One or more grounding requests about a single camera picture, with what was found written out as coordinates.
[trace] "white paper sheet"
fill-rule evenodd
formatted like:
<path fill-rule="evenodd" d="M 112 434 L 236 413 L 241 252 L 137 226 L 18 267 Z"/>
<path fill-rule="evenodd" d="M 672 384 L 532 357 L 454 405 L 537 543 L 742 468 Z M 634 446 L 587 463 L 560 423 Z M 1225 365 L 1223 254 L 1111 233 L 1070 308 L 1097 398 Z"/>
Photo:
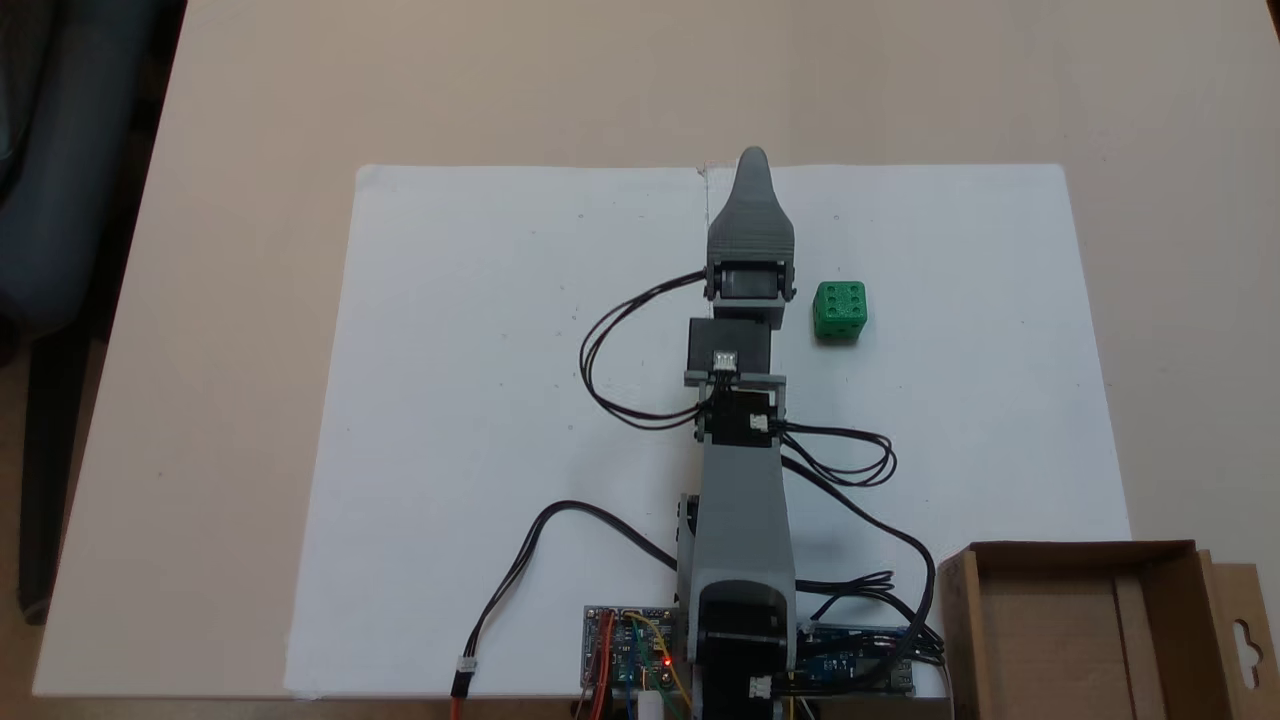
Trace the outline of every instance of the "white paper sheet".
<path fill-rule="evenodd" d="M 576 352 L 605 310 L 703 265 L 708 211 L 731 179 L 731 167 L 361 172 L 288 688 L 447 694 L 476 614 L 554 500 L 599 503 L 675 550 L 699 447 L 596 409 Z M 937 560 L 978 539 L 1128 538 L 1060 168 L 777 168 L 774 182 L 796 228 L 799 295 L 773 340 L 788 416 L 883 432 L 901 457 L 891 484 L 855 491 L 863 506 Z M 824 279 L 868 286 L 854 347 L 812 340 Z M 602 388 L 686 405 L 687 318 L 707 314 L 692 287 L 634 315 L 600 356 Z M 895 569 L 915 603 L 910 548 L 787 483 L 801 577 Z M 576 694 L 582 606 L 668 605 L 673 589 L 608 528 L 557 516 L 481 637 L 472 694 Z M 854 601 L 827 619 L 901 624 Z M 918 682 L 941 693 L 931 673 Z"/>

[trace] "table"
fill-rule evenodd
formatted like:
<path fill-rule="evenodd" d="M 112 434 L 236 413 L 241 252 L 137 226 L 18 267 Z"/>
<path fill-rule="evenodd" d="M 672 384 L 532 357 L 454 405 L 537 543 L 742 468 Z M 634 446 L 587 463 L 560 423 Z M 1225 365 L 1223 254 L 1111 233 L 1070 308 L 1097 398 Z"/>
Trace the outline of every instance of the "table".
<path fill-rule="evenodd" d="M 1134 536 L 1280 616 L 1277 72 L 1260 0 L 192 1 L 35 689 L 285 694 L 367 163 L 1061 163 Z"/>

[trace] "brown cardboard box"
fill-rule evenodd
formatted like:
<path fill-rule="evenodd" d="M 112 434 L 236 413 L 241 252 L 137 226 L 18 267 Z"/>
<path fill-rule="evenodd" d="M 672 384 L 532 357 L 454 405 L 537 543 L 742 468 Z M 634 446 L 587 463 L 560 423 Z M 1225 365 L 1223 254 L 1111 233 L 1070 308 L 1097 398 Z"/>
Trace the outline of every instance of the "brown cardboard box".
<path fill-rule="evenodd" d="M 979 542 L 938 587 L 961 720 L 1280 719 L 1257 570 L 1194 542 Z"/>

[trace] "wire connector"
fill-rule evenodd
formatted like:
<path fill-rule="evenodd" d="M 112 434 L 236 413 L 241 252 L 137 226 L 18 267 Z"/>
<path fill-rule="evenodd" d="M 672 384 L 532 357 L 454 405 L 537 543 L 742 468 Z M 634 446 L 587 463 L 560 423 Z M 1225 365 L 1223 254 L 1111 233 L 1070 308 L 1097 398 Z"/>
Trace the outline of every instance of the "wire connector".
<path fill-rule="evenodd" d="M 763 700 L 769 700 L 773 697 L 773 678 L 763 675 L 760 678 L 751 678 L 750 684 L 746 688 L 746 697 L 758 697 Z"/>
<path fill-rule="evenodd" d="M 467 698 L 467 693 L 471 692 L 471 678 L 475 676 L 477 665 L 480 662 L 475 657 L 458 656 L 458 669 L 453 673 L 453 688 L 449 689 L 449 697 Z"/>

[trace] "chair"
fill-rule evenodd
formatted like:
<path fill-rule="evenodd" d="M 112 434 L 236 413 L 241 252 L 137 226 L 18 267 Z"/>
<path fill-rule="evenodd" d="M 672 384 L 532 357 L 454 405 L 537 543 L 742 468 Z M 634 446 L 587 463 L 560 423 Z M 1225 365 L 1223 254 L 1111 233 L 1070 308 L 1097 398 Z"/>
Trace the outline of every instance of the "chair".
<path fill-rule="evenodd" d="M 169 0 L 0 4 L 0 363 L 31 342 L 18 602 L 52 593 L 93 274 L 140 65 Z"/>

